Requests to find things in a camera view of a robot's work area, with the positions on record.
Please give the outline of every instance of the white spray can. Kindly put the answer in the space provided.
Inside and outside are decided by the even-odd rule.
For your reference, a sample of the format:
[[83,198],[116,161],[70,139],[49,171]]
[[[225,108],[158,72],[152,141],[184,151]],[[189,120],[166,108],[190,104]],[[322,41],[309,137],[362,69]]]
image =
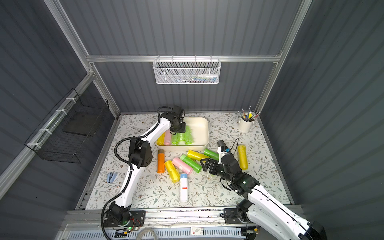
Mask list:
[[180,175],[180,202],[188,201],[188,174]]

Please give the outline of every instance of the white tray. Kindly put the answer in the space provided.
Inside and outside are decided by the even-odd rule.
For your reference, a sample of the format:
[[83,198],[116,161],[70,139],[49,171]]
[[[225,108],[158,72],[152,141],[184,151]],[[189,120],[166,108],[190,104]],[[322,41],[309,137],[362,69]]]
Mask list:
[[208,120],[205,118],[184,118],[184,122],[191,128],[192,137],[194,143],[191,145],[185,145],[184,142],[180,142],[179,145],[155,145],[159,149],[165,151],[204,151],[209,143],[209,130]]

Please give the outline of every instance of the table surface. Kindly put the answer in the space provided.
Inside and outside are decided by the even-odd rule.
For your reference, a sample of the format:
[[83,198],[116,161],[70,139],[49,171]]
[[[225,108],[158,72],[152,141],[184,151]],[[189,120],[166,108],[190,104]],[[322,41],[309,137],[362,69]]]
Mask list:
[[[239,144],[247,147],[248,169],[244,172],[256,178],[268,192],[283,204],[290,204],[286,191],[281,182],[271,153],[257,121],[254,121],[250,131],[243,133],[237,128],[237,113],[190,113],[186,117],[204,117],[209,123],[209,146],[217,151],[217,141],[223,139],[232,146],[239,138]],[[156,114],[127,114],[123,115],[118,130],[109,148],[96,184],[92,190],[86,209],[102,209],[105,202],[119,193],[123,180],[129,169],[128,165],[119,161],[113,153],[116,143],[125,137],[139,136],[146,132],[157,121]],[[119,154],[128,159],[129,141],[120,145]],[[167,171],[157,173],[157,147],[152,146],[153,159],[145,169],[132,200],[135,208],[164,208],[164,207],[208,207],[237,205],[243,197],[234,191],[222,187],[219,176],[204,172],[192,172],[188,176],[189,200],[179,202],[179,183],[172,183]],[[186,151],[168,151],[166,160],[180,157]],[[117,172],[113,183],[107,183],[109,172]]]

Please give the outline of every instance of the small label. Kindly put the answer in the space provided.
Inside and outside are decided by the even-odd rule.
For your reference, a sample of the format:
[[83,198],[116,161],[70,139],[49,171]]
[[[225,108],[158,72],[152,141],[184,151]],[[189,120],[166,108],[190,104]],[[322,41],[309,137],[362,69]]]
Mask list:
[[203,235],[203,228],[202,227],[191,227],[191,235]]

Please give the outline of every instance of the green trash bag roll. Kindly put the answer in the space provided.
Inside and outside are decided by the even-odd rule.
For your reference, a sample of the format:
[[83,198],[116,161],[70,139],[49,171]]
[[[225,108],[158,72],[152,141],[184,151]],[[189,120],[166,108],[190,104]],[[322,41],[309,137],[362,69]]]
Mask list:
[[178,133],[177,133],[177,138],[178,138],[179,142],[184,141],[184,140],[185,140],[185,133],[183,133],[183,132],[178,132]]
[[195,170],[195,172],[199,173],[200,170],[201,170],[201,165],[200,164],[197,164],[195,161],[193,161],[192,159],[190,159],[189,157],[187,157],[187,155],[183,154],[181,155],[180,159],[185,162],[186,164],[188,164],[189,166],[191,166],[193,168],[193,170]]
[[179,139],[177,138],[177,133],[175,135],[173,135],[171,133],[171,137],[170,137],[170,142],[172,145],[178,145],[179,144]]
[[194,143],[190,126],[185,127],[184,139],[186,145],[191,145],[192,143]]
[[205,149],[204,150],[204,155],[207,155],[210,158],[215,159],[216,161],[218,161],[218,153],[217,152],[211,151],[209,149]]

